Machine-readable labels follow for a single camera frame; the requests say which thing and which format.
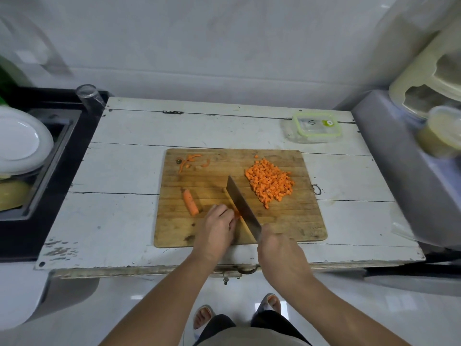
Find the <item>metal ring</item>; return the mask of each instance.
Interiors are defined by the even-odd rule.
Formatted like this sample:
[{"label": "metal ring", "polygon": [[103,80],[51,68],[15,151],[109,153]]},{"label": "metal ring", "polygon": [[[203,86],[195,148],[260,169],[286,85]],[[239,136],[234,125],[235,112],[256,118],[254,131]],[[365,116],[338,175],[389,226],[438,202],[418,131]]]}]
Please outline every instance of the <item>metal ring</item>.
[{"label": "metal ring", "polygon": [[237,268],[237,272],[240,273],[240,274],[252,274],[252,273],[256,272],[257,269],[258,268],[255,267],[255,268],[251,269],[250,271],[246,271],[246,270],[243,270],[241,268]]},{"label": "metal ring", "polygon": [[[318,192],[315,192],[315,187],[317,187],[319,189]],[[312,185],[312,189],[314,190],[314,194],[316,196],[319,196],[320,194],[322,194],[322,190],[320,189],[319,185]]]}]

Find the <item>right hand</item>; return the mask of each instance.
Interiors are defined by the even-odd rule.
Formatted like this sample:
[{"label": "right hand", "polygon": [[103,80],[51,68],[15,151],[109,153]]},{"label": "right hand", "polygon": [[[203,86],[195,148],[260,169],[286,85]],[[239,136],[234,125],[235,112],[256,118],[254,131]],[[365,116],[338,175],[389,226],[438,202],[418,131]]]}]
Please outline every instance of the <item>right hand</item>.
[{"label": "right hand", "polygon": [[285,299],[297,286],[316,281],[298,243],[285,234],[274,234],[269,225],[262,227],[258,260],[264,277]]}]

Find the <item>forearm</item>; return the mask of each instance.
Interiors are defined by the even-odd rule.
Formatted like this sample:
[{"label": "forearm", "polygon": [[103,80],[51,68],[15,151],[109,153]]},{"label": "forearm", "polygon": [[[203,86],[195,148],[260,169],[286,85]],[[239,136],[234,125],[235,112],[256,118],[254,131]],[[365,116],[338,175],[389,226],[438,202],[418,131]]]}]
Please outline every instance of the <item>forearm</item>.
[{"label": "forearm", "polygon": [[214,265],[189,256],[109,333],[101,346],[176,346],[192,306]]},{"label": "forearm", "polygon": [[286,298],[331,346],[409,346],[393,332],[337,297],[320,281],[292,289]]}]

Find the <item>hand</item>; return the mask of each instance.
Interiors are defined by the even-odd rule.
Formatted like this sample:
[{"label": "hand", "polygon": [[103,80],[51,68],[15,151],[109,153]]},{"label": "hand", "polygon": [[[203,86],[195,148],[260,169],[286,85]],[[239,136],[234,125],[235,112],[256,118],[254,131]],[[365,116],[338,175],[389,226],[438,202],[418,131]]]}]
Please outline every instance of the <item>hand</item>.
[{"label": "hand", "polygon": [[195,235],[191,255],[206,259],[214,268],[234,239],[236,223],[232,209],[224,204],[213,205]]},{"label": "hand", "polygon": [[285,299],[296,287],[316,281],[298,243],[285,234],[274,234],[269,225],[262,227],[258,260],[264,277]]}]

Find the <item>plastic food container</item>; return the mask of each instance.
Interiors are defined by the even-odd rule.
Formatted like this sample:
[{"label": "plastic food container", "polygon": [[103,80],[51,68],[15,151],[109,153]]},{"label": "plastic food container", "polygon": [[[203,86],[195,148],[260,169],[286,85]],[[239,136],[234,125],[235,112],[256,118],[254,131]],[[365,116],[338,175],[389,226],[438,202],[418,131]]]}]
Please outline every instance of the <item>plastic food container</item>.
[{"label": "plastic food container", "polygon": [[291,119],[292,137],[297,143],[331,142],[343,135],[333,115],[325,113],[296,113]]},{"label": "plastic food container", "polygon": [[443,105],[434,107],[416,139],[426,153],[436,158],[461,155],[461,111]]}]

